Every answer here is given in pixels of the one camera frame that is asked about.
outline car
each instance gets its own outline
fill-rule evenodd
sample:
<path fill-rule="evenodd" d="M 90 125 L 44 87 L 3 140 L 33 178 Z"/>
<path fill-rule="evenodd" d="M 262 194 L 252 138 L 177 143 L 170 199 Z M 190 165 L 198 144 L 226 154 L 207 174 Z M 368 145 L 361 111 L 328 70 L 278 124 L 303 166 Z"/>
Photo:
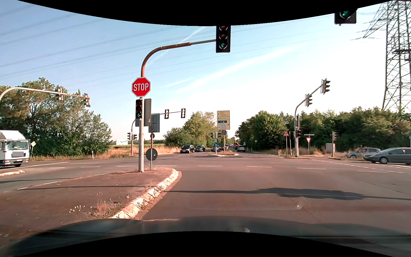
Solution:
<path fill-rule="evenodd" d="M 197 151 L 197 152 L 205 152 L 206 150 L 205 150 L 205 146 L 204 145 L 198 145 L 197 147 L 196 147 L 196 149 L 195 149 L 195 151 Z"/>
<path fill-rule="evenodd" d="M 238 152 L 240 152 L 240 151 L 245 152 L 245 146 L 244 146 L 244 145 L 239 145 L 239 146 L 237 147 L 237 151 L 238 151 Z"/>
<path fill-rule="evenodd" d="M 411 164 L 411 148 L 409 147 L 398 147 L 398 148 L 388 148 L 379 151 L 374 154 L 364 155 L 364 160 L 370 162 L 379 162 L 381 164 L 388 163 L 405 163 L 407 165 Z"/>
<path fill-rule="evenodd" d="M 186 144 L 182 146 L 182 149 L 180 150 L 180 153 L 194 153 L 195 152 L 195 146 L 192 144 Z"/>
<path fill-rule="evenodd" d="M 345 157 L 350 158 L 350 159 L 357 159 L 357 158 L 362 158 L 362 154 L 366 155 L 366 154 L 376 153 L 380 151 L 381 149 L 379 148 L 363 148 L 362 153 L 361 153 L 361 150 L 359 149 L 354 152 L 347 153 Z"/>

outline car hood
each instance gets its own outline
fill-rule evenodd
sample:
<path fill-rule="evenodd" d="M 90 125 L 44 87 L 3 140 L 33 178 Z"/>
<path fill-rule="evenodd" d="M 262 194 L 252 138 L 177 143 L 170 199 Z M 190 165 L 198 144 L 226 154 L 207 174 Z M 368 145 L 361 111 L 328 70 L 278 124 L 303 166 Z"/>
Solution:
<path fill-rule="evenodd" d="M 279 235 L 329 242 L 390 256 L 411 256 L 411 235 L 400 231 L 355 224 L 306 224 L 254 217 L 200 216 L 156 220 L 87 220 L 2 246 L 0 257 L 22 256 L 101 239 L 179 231 L 233 231 Z"/>

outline sky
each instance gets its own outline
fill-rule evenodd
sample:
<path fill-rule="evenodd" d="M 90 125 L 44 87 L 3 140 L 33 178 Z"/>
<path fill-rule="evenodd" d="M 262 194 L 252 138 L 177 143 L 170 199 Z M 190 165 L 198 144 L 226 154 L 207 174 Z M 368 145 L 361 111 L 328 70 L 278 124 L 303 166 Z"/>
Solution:
<path fill-rule="evenodd" d="M 261 110 L 294 114 L 321 84 L 312 105 L 298 112 L 350 111 L 381 107 L 385 88 L 385 32 L 357 39 L 379 5 L 357 10 L 357 24 L 334 24 L 334 16 L 231 27 L 231 53 L 199 44 L 154 54 L 145 77 L 160 133 L 181 127 L 197 111 L 230 111 L 234 135 L 241 122 Z M 169 26 L 75 14 L 16 0 L 0 0 L 0 85 L 48 79 L 69 92 L 88 93 L 90 110 L 101 114 L 112 139 L 126 138 L 135 116 L 132 82 L 153 49 L 215 38 L 214 26 Z M 145 127 L 145 139 L 149 139 Z"/>

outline truck cab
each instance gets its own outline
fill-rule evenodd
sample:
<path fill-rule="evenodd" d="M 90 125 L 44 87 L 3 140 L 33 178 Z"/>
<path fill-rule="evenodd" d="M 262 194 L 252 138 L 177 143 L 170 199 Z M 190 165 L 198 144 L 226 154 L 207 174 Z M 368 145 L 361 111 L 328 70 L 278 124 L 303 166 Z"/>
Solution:
<path fill-rule="evenodd" d="M 16 130 L 0 130 L 0 167 L 20 167 L 30 157 L 29 142 Z"/>

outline asphalt road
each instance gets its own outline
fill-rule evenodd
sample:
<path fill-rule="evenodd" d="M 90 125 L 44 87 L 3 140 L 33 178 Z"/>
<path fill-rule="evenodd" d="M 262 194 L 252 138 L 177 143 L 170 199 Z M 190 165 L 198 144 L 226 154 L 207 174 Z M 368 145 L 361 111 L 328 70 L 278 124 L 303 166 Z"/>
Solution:
<path fill-rule="evenodd" d="M 159 155 L 154 166 L 173 167 L 182 177 L 143 219 L 236 215 L 411 233 L 411 166 L 208 154 Z M 21 167 L 26 173 L 0 177 L 0 193 L 136 168 L 137 158 L 35 162 Z"/>

